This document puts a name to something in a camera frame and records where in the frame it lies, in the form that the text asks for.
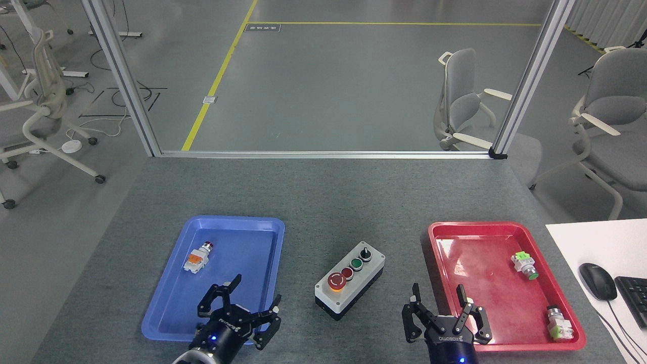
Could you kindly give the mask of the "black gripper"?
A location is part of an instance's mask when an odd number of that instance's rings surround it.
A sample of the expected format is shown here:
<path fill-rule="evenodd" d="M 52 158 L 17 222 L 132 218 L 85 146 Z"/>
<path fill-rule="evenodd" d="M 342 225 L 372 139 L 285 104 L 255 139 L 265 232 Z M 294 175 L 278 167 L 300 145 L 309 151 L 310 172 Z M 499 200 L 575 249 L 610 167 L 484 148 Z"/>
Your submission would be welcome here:
<path fill-rule="evenodd" d="M 265 311 L 250 313 L 231 302 L 230 295 L 241 282 L 237 274 L 230 283 L 213 284 L 197 305 L 197 315 L 209 318 L 208 323 L 198 326 L 196 336 L 190 343 L 190 363 L 231 363 L 243 345 L 250 341 L 257 350 L 263 350 L 278 332 L 281 318 L 278 316 L 282 296 L 277 294 Z M 212 309 L 212 303 L 222 298 L 222 308 Z M 269 324 L 266 330 L 254 330 Z"/>
<path fill-rule="evenodd" d="M 474 342 L 488 345 L 493 338 L 486 309 L 469 300 L 462 284 L 458 284 L 456 293 L 462 307 L 460 316 L 432 314 L 422 305 L 418 283 L 413 284 L 409 303 L 403 306 L 405 339 L 413 343 L 422 335 L 413 321 L 416 316 L 426 328 L 424 339 L 430 363 L 478 363 Z M 469 316 L 475 320 L 475 334 L 465 327 Z"/>

